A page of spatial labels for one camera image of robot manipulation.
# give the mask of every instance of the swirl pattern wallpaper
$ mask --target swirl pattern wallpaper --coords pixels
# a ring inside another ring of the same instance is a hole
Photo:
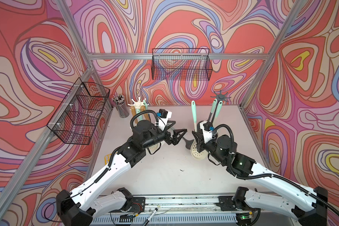
[[[67,1],[92,53],[151,53],[152,48],[201,48],[211,53],[267,53],[292,0]],[[211,104],[214,91],[239,104],[261,61],[213,60],[210,81],[153,81],[151,60],[93,62],[111,95],[151,105]]]
[[[339,210],[339,1],[306,3],[245,111],[272,169]]]
[[[85,70],[53,1],[0,0],[0,192]],[[88,146],[53,138],[0,225],[48,222],[43,208],[83,182],[108,114],[105,109]],[[47,216],[54,214],[48,208]]]

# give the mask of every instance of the wire mesh basket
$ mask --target wire mesh basket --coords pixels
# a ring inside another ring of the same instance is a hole
[[[109,97],[109,89],[82,82],[51,130],[66,144],[88,145]]]
[[[212,64],[208,48],[152,49],[153,80],[209,81]]]

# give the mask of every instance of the black cable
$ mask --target black cable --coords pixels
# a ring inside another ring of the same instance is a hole
[[[150,155],[153,155],[153,154],[155,154],[160,148],[161,148],[161,143],[159,143],[159,148],[158,148],[156,151],[154,151],[154,153],[151,153],[151,152],[149,151],[149,148],[147,148],[147,150],[148,150],[148,152],[149,152]]]
[[[44,210],[44,218],[47,219],[48,221],[51,221],[51,222],[62,223],[62,221],[54,221],[54,220],[50,220],[50,219],[48,219],[48,218],[45,216],[45,213],[47,212],[47,209],[48,209],[49,206],[47,206],[47,207],[45,208],[45,210]]]
[[[162,133],[164,132],[164,130],[161,131],[161,130],[158,128],[158,116],[157,116],[156,112],[155,112],[155,111],[152,111],[152,110],[141,111],[141,112],[137,113],[136,115],[134,115],[133,118],[131,119],[131,122],[130,122],[131,129],[134,128],[134,125],[133,125],[134,120],[136,120],[136,118],[138,118],[139,116],[141,116],[141,115],[143,115],[143,114],[146,114],[146,113],[152,113],[152,114],[154,115],[154,118],[156,119],[156,124],[157,124],[157,125],[156,125],[157,131],[158,131],[159,133],[162,134]]]
[[[210,153],[207,155],[207,158],[208,158],[208,160],[209,160],[210,162],[212,162],[215,166],[220,165],[220,163],[219,163],[219,164],[216,164],[214,161],[212,161],[212,160],[210,159]]]
[[[114,226],[117,226],[117,225],[114,223],[113,219],[112,219],[112,213],[111,213],[111,212],[109,212],[109,214],[111,215],[111,220],[112,220],[112,223],[114,224]]]
[[[314,198],[316,201],[321,202],[322,204],[324,204],[326,207],[328,207],[331,211],[333,211],[336,215],[339,216],[339,211],[337,209],[335,209],[335,207],[333,207],[332,205],[330,205],[328,202],[322,200],[321,198],[319,198],[318,196],[314,195],[313,193],[309,192],[308,190],[306,190],[305,188],[303,188],[302,186],[298,185],[297,183],[293,182],[292,180],[289,180],[283,176],[277,175],[277,174],[270,174],[270,173],[266,173],[266,174],[259,174],[256,176],[247,176],[247,177],[243,177],[243,176],[237,176],[232,168],[232,156],[233,154],[229,154],[228,158],[227,158],[227,169],[226,171],[229,172],[230,174],[232,174],[233,176],[235,176],[236,178],[239,178],[241,180],[252,180],[252,179],[258,179],[258,178],[264,178],[264,177],[274,177],[274,178],[278,178],[280,180],[283,180],[289,184],[291,184],[292,186],[296,187],[297,189],[299,189],[301,192],[304,192],[306,195]]]
[[[110,168],[111,165],[112,165],[114,155],[116,154],[116,152],[117,152],[118,149],[120,149],[120,148],[121,148],[121,146],[117,147],[117,148],[114,149],[114,151],[112,152],[111,157],[109,158],[109,162],[108,162],[109,168]],[[89,185],[88,187],[84,188],[84,190],[82,190],[82,192],[80,192],[80,193],[78,193],[78,194],[76,194],[76,195],[74,195],[74,196],[68,197],[68,198],[66,198],[66,199],[63,199],[63,200],[60,200],[60,201],[52,202],[52,203],[50,203],[49,206],[54,205],[54,203],[56,203],[56,202],[63,202],[63,201],[65,201],[65,200],[72,199],[72,198],[76,197],[76,196],[79,195],[79,194],[82,194],[86,189],[90,188],[93,184],[97,183],[97,182],[98,182],[98,181],[99,181],[99,180],[100,180],[100,179],[101,179],[101,178],[109,171],[109,168],[105,168],[105,169],[103,170],[103,172],[102,172],[102,173],[94,180],[94,182],[93,182],[91,185]],[[47,207],[45,208],[45,210],[44,210],[44,218],[45,218],[46,220],[48,220],[48,221],[51,221],[51,222],[62,223],[62,221],[54,221],[54,220],[50,220],[50,219],[48,219],[48,218],[45,216],[45,213],[46,213],[47,209],[49,208],[49,206],[47,206]]]
[[[257,209],[257,215],[256,215],[255,219],[247,226],[253,226],[257,222],[257,220],[259,219],[260,213],[261,213],[261,209]]]
[[[220,128],[226,128],[228,133],[230,134],[231,147],[229,149],[229,153],[231,153],[232,149],[234,148],[234,134],[233,134],[231,128],[226,124],[221,124],[221,125],[216,126],[216,128],[213,129],[212,133],[216,133],[217,130],[220,129]]]
[[[165,131],[165,130],[166,130],[166,127],[167,127],[167,124],[164,123],[164,121],[161,119],[161,117],[159,117],[159,120],[161,120],[162,123],[164,124],[164,129],[163,129],[163,131]]]
[[[319,198],[318,196],[314,195],[313,193],[310,193],[308,190],[306,190],[305,188],[303,188],[302,186],[298,185],[297,183],[293,182],[292,180],[289,180],[283,176],[277,175],[277,174],[270,174],[270,173],[266,173],[266,174],[259,174],[259,175],[255,175],[255,176],[247,176],[247,177],[243,177],[243,176],[238,176],[234,173],[234,169],[232,168],[232,158],[234,153],[232,152],[232,149],[234,147],[234,135],[232,133],[231,128],[226,125],[226,124],[221,124],[218,125],[213,132],[216,132],[218,129],[220,129],[221,127],[224,127],[227,129],[227,131],[230,134],[230,140],[231,140],[231,148],[229,150],[228,156],[227,156],[227,168],[226,171],[229,172],[230,174],[232,174],[234,177],[239,178],[241,180],[252,180],[252,179],[258,179],[258,178],[264,178],[264,177],[275,177],[278,178],[280,180],[283,180],[289,184],[291,184],[292,186],[296,187],[297,189],[299,189],[301,192],[304,192],[306,195],[309,195],[310,197],[314,198],[315,200],[321,202],[322,204],[324,204],[326,207],[328,207],[331,211],[333,211],[336,215],[339,216],[339,211],[337,209],[335,209],[335,207],[333,207],[332,205],[330,205],[328,202],[322,200],[321,198]]]

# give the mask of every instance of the marker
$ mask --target marker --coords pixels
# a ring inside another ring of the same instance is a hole
[[[142,224],[142,226],[146,226],[148,224],[148,222],[152,219],[152,217],[154,216],[154,214],[157,212],[157,208],[154,209],[153,213],[149,216],[149,218]]]

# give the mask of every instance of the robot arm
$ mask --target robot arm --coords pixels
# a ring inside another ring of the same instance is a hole
[[[224,127],[230,136],[217,137],[217,129]],[[232,198],[237,210],[250,208],[266,209],[295,220],[303,226],[326,226],[327,208],[339,212],[327,203],[328,191],[322,187],[306,187],[266,169],[255,160],[236,151],[237,143],[229,126],[221,124],[213,128],[211,122],[198,123],[197,132],[192,131],[197,141],[197,151],[208,151],[226,170],[242,180],[260,184],[280,196],[268,195],[239,187]]]
[[[148,120],[141,120],[136,126],[133,122],[143,114],[152,113],[156,125]],[[93,218],[113,210],[128,211],[133,203],[133,196],[125,188],[115,193],[98,198],[98,196],[121,174],[135,166],[144,156],[146,148],[165,141],[168,145],[177,145],[187,129],[167,131],[176,122],[169,121],[172,113],[160,109],[142,111],[131,119],[133,135],[111,154],[109,163],[90,179],[74,188],[71,192],[61,191],[57,197],[57,213],[65,226],[88,226]]]

